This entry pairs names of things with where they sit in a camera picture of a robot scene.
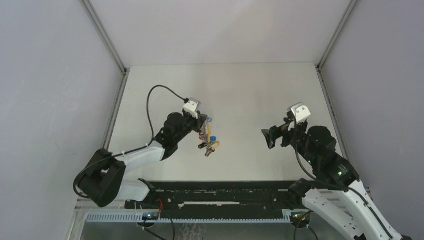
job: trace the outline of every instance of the gray wall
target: gray wall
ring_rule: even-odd
[[[77,0],[0,3],[0,239],[64,239],[121,74]]]
[[[351,161],[385,217],[424,228],[424,1],[361,1],[324,66]]]

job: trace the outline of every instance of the black cable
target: black cable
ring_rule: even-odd
[[[370,206],[368,206],[368,201],[365,199],[364,196],[362,196],[362,194],[360,194],[358,191],[356,191],[355,189],[351,188],[351,187],[342,187],[339,185],[334,185],[334,184],[330,184],[328,182],[324,182],[321,180],[318,180],[316,177],[314,177],[312,174],[310,174],[304,167],[304,165],[301,162],[301,159],[299,158],[299,153],[298,153],[298,129],[297,129],[297,125],[298,125],[298,121],[296,119],[296,116],[294,116],[294,136],[293,136],[293,141],[294,141],[294,153],[296,154],[296,159],[297,162],[300,165],[300,168],[304,171],[304,173],[310,177],[312,180],[314,180],[315,182],[322,184],[328,188],[333,188],[333,189],[339,189],[341,191],[344,191],[345,193],[347,193],[348,191],[352,191],[354,192],[356,195],[358,195],[360,197],[360,199],[362,199],[362,201],[364,202],[364,204],[366,205],[366,207],[369,208],[369,210],[371,211],[371,213],[374,215],[374,217],[377,219],[378,223],[380,224],[380,226],[383,228],[383,230],[385,231],[385,233],[389,236],[390,239],[393,239],[393,236],[390,234],[389,230],[386,228],[386,226],[383,224],[382,220],[379,218],[379,216],[377,215],[377,213],[374,211],[374,209]]]
[[[319,240],[317,234],[315,233],[315,231],[310,226],[308,226],[307,228],[313,233],[313,235],[315,236],[316,240]]]
[[[73,191],[75,192],[75,194],[76,194],[76,195],[78,195],[78,196],[80,196],[81,198],[84,198],[84,199],[89,199],[89,197],[88,197],[88,196],[86,196],[86,195],[82,195],[82,194],[81,194],[81,192],[78,192],[78,191],[77,191],[77,185],[79,184],[79,182],[78,182],[77,180],[81,177],[81,175],[82,175],[82,174],[84,174],[84,172],[85,172],[87,169],[91,168],[92,166],[94,166],[94,165],[96,165],[96,164],[98,164],[98,163],[100,163],[100,162],[103,162],[103,161],[109,160],[109,159],[111,159],[111,158],[116,158],[116,157],[123,156],[124,154],[130,154],[130,153],[137,152],[137,151],[139,151],[139,150],[143,150],[143,149],[145,149],[145,148],[149,147],[149,146],[153,143],[153,140],[154,140],[154,138],[155,138],[155,131],[153,130],[152,120],[150,119],[149,102],[150,102],[150,95],[152,94],[153,90],[154,90],[154,89],[156,89],[156,88],[164,88],[164,89],[167,89],[168,91],[170,91],[171,93],[173,93],[173,94],[174,94],[177,98],[179,98],[179,99],[183,100],[183,101],[184,101],[184,103],[187,103],[187,102],[189,101],[189,99],[188,99],[188,98],[183,98],[183,97],[181,97],[180,95],[176,94],[173,90],[171,90],[171,89],[170,89],[169,87],[167,87],[167,86],[164,86],[164,85],[156,85],[156,86],[152,87],[152,88],[150,89],[150,91],[148,92],[148,95],[147,95],[147,103],[146,103],[147,119],[148,119],[148,124],[150,125],[150,129],[151,129],[151,139],[150,139],[150,142],[149,142],[147,145],[144,145],[144,146],[142,146],[142,147],[139,147],[139,148],[135,148],[135,149],[132,149],[132,150],[126,151],[126,152],[124,152],[124,153],[119,153],[119,154],[116,154],[116,155],[111,155],[111,156],[105,157],[105,158],[103,158],[102,160],[99,160],[99,161],[97,161],[96,163],[93,163],[93,164],[91,164],[91,165],[87,166],[86,168],[84,168],[84,170],[82,170],[81,172],[79,172],[79,174],[76,176],[75,180],[73,181]]]
[[[159,209],[161,211],[161,213],[167,215],[168,218],[169,218],[169,220],[171,221],[171,225],[172,225],[172,232],[173,232],[172,240],[175,240],[175,225],[174,225],[174,221],[172,220],[171,216],[169,216],[168,213],[164,212],[164,210],[161,209],[160,207],[156,207],[156,206],[153,206],[153,205],[150,205],[150,204],[146,204],[146,203],[143,203],[143,202],[137,202],[137,203],[140,204],[140,207],[141,207],[141,205],[145,205],[145,206],[147,206],[149,208]],[[152,234],[153,236],[157,237],[158,239],[166,240],[166,239],[160,237],[159,235],[153,233],[152,231],[147,231],[147,232],[150,233],[150,234]]]
[[[296,233],[298,232],[299,225],[303,222],[303,219],[307,217],[307,215],[311,214],[312,211],[308,211],[300,217],[300,221],[297,223],[296,228],[294,229],[293,240],[296,240]]]

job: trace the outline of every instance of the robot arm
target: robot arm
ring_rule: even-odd
[[[305,192],[298,193],[297,199],[299,200],[299,196],[301,196],[305,207],[316,211],[346,239],[360,239],[358,234],[362,232],[366,239],[372,240],[410,239],[401,236],[394,230],[377,209],[368,196],[354,167],[347,159],[336,153],[337,141],[331,136],[330,131],[324,126],[313,126],[307,131],[307,119],[310,115],[309,109],[303,103],[290,107],[287,118],[284,118],[284,125],[262,130],[268,148],[272,149],[275,147],[275,142],[280,137],[282,137],[282,147],[291,145],[297,148],[298,153],[312,166],[312,172],[316,176],[316,180],[325,183],[328,189],[340,198],[358,228],[349,229],[349,233],[345,231],[344,227],[341,229],[339,223],[335,222],[334,219],[345,219],[347,221],[346,216],[341,214],[340,211],[336,211],[333,207],[332,211],[334,213],[327,212],[328,204],[315,205],[313,202],[311,203],[309,199],[311,196],[317,195],[316,192],[310,192],[309,194]],[[296,141],[294,141],[295,129],[297,129]],[[355,232],[354,234],[357,238],[352,238],[352,230],[354,230],[353,232]]]
[[[182,114],[169,114],[163,128],[146,147],[118,155],[112,155],[104,148],[99,149],[75,178],[74,188],[81,189],[99,207],[105,207],[114,200],[143,201],[151,186],[142,179],[123,180],[125,174],[169,158],[189,133],[200,133],[208,118],[200,113],[200,104],[198,100],[190,98],[183,106]]]

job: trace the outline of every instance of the white table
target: white table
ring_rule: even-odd
[[[209,157],[198,134],[178,144],[170,158],[139,168],[126,178],[148,181],[284,181],[307,178],[292,147],[281,140],[269,150],[261,129],[282,125],[287,108],[303,102],[312,115],[309,126],[326,126],[336,137],[323,90],[313,63],[254,63],[133,66],[120,104],[109,151],[128,151],[148,143],[151,130],[146,114],[149,90],[165,85],[184,98],[202,102],[212,135],[221,146]],[[150,98],[155,134],[168,114],[181,112],[183,102],[166,89]],[[304,161],[306,168],[312,172]]]

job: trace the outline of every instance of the bunch of keys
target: bunch of keys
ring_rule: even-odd
[[[205,121],[202,126],[202,131],[199,133],[199,138],[203,141],[203,143],[201,143],[198,148],[206,148],[206,153],[204,154],[205,157],[209,157],[209,155],[214,153],[215,150],[220,146],[220,142],[217,141],[217,137],[211,136],[211,125],[209,125],[210,122],[212,122],[212,119],[208,117],[207,121]]]

